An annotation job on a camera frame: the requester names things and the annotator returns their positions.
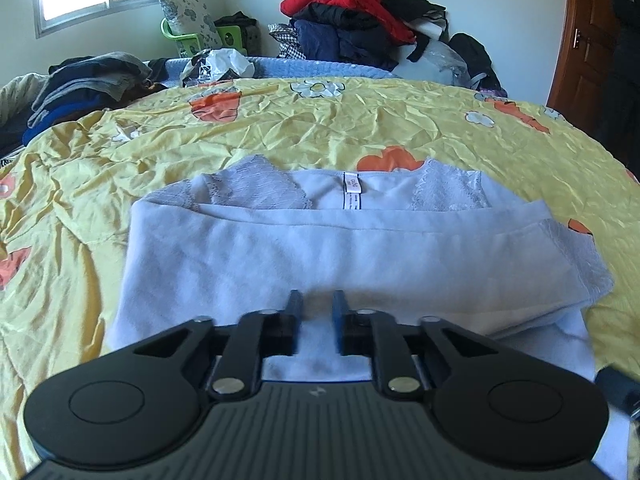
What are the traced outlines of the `light lavender lace-sleeved shirt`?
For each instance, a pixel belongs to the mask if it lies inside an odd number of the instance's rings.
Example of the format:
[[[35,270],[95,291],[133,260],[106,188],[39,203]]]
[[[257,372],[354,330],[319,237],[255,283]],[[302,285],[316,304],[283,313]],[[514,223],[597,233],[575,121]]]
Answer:
[[[304,297],[299,346],[267,378],[360,380],[337,353],[334,292],[412,324],[429,315],[586,374],[582,310],[614,281],[590,235],[477,170],[283,171],[250,156],[146,194],[130,210],[119,349],[206,316],[231,325]]]

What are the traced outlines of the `folded dark clothes stack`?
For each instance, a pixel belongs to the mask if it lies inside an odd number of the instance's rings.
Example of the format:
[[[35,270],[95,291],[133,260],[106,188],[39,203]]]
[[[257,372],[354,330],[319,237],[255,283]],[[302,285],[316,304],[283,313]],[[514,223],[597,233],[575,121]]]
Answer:
[[[126,52],[70,58],[52,66],[42,90],[32,102],[22,143],[44,130],[78,117],[125,107],[160,91],[168,78],[166,58],[143,62]]]

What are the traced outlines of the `tall mixed clothes pile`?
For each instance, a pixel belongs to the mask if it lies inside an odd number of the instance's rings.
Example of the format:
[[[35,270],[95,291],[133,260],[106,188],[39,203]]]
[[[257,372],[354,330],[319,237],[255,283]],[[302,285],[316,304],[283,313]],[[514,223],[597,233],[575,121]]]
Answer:
[[[409,58],[416,62],[431,40],[448,39],[447,10],[428,0],[382,0],[382,6],[409,27],[416,42],[395,44],[370,14],[311,3],[288,18],[270,24],[269,36],[278,44],[279,58],[367,65],[391,72],[402,46],[416,46]]]

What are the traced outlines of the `yellow carrot-print quilt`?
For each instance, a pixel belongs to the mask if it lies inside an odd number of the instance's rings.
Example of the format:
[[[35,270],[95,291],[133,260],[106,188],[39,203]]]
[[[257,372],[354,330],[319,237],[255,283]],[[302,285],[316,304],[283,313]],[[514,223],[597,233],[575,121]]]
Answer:
[[[37,463],[22,421],[49,376],[96,358],[129,209],[250,154],[288,169],[483,171],[591,232],[615,287],[585,315],[599,366],[639,370],[639,187],[550,108],[427,81],[313,76],[175,88],[41,133],[1,170],[1,474]]]

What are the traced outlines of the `light blue blanket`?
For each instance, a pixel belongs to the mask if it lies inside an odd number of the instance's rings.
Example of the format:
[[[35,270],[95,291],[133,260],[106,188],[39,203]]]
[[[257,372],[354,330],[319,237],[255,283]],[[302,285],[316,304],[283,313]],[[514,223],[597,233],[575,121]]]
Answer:
[[[243,56],[242,61],[254,66],[250,78],[323,78],[323,77],[363,77],[372,79],[395,78],[395,75],[380,68],[352,63],[299,60],[298,58],[261,58]],[[208,73],[194,68],[189,75],[182,76],[190,68],[190,58],[170,58],[165,63],[167,77],[160,79],[165,86],[183,87],[192,84],[212,82]]]

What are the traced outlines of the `black and white crumpled garment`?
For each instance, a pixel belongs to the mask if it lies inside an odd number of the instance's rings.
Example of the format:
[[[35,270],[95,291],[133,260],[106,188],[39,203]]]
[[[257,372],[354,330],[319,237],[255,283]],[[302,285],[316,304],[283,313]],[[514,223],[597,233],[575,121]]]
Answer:
[[[205,49],[192,56],[180,73],[183,87],[221,80],[253,78],[255,65],[235,49]]]

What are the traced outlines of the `clear plastic bag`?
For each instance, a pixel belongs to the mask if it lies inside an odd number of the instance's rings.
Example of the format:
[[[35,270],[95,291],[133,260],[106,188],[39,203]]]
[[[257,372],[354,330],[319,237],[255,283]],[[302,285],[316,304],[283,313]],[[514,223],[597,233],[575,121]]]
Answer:
[[[396,77],[469,88],[471,76],[468,66],[448,44],[431,40],[420,58],[413,62],[409,56],[413,55],[415,50],[416,46],[402,46],[398,49],[396,54],[398,64],[393,69]]]

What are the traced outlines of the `black bag on floor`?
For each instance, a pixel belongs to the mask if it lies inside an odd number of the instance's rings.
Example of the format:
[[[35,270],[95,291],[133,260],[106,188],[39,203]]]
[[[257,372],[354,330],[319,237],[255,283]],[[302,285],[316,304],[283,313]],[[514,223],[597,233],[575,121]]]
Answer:
[[[506,98],[508,94],[502,88],[492,61],[485,47],[473,37],[458,32],[452,36],[448,46],[462,58],[471,78],[471,88],[480,92]]]

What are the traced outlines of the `brown wooden door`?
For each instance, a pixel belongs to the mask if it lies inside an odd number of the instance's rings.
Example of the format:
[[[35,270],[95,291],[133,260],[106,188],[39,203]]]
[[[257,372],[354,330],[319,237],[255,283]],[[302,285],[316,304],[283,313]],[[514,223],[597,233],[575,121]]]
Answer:
[[[566,0],[548,105],[588,134],[597,125],[619,34],[613,0]]]

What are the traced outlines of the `floral white pillow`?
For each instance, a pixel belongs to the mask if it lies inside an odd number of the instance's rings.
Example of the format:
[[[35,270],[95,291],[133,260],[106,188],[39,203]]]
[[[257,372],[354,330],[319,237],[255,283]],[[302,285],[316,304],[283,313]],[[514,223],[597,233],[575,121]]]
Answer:
[[[202,0],[158,0],[160,10],[175,35],[198,34],[204,49],[220,49],[215,21]]]

